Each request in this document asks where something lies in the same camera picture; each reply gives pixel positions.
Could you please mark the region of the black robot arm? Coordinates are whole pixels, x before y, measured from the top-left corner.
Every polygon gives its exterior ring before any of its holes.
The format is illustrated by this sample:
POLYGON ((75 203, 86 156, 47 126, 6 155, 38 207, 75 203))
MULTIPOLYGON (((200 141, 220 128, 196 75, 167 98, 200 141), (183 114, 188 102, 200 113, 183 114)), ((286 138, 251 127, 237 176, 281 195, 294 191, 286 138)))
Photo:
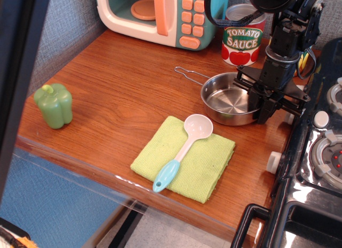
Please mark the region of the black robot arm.
POLYGON ((236 86, 247 90, 248 110, 257 111, 258 124, 264 124, 283 109, 302 116, 304 104, 310 97, 294 84, 300 76, 299 61, 320 35, 319 22, 324 8, 323 0, 250 0, 256 8, 254 17, 273 14, 271 40, 265 49, 261 69, 238 66, 236 86))

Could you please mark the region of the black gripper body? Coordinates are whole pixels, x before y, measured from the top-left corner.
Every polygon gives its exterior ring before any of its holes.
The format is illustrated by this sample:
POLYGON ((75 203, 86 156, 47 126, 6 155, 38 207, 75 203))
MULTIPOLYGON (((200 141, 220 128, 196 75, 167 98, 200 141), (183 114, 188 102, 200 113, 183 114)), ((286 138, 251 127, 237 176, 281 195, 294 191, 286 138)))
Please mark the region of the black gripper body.
POLYGON ((261 69, 240 65, 234 84, 249 93, 255 92, 266 99, 277 101, 277 110, 285 110, 297 117, 302 116, 304 103, 310 101, 309 95, 294 84, 296 63, 302 52, 292 57, 282 57, 272 51, 266 52, 261 69))

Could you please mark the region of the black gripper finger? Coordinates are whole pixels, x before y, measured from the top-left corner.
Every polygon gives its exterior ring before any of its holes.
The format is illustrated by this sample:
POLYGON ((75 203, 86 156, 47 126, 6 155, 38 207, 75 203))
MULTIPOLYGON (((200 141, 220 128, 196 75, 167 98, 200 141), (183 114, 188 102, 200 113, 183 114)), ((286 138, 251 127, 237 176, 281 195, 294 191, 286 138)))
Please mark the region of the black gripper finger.
POLYGON ((248 93, 247 108, 248 111, 259 110, 263 104, 263 97, 255 92, 248 93))
POLYGON ((257 123, 263 125, 274 114, 277 107, 277 101, 274 99, 266 99, 263 101, 260 108, 259 117, 257 123))

